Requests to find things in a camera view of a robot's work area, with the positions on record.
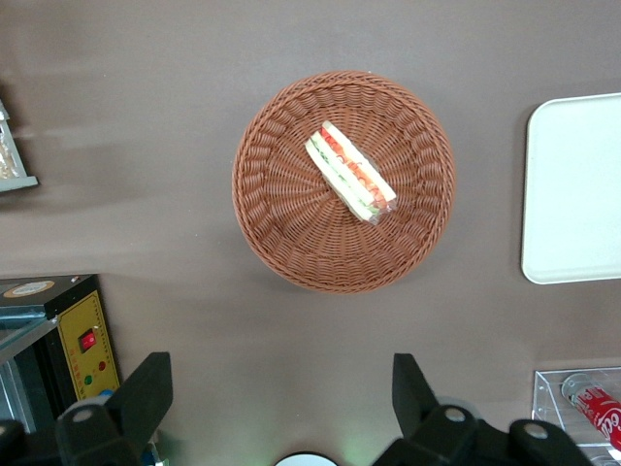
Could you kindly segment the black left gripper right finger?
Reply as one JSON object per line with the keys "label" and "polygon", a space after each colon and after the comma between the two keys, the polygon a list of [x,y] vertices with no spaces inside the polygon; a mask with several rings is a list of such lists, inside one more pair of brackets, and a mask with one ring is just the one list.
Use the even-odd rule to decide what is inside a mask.
{"label": "black left gripper right finger", "polygon": [[402,437],[376,465],[589,465],[560,427],[518,419],[500,431],[469,410],[442,404],[414,357],[393,358],[392,405]]}

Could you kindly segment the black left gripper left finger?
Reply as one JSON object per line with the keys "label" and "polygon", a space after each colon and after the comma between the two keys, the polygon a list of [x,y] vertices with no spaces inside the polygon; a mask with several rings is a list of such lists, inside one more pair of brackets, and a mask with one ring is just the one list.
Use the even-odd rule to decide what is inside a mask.
{"label": "black left gripper left finger", "polygon": [[151,353],[110,397],[74,404],[54,425],[28,434],[1,421],[3,465],[140,465],[173,402],[171,356]]}

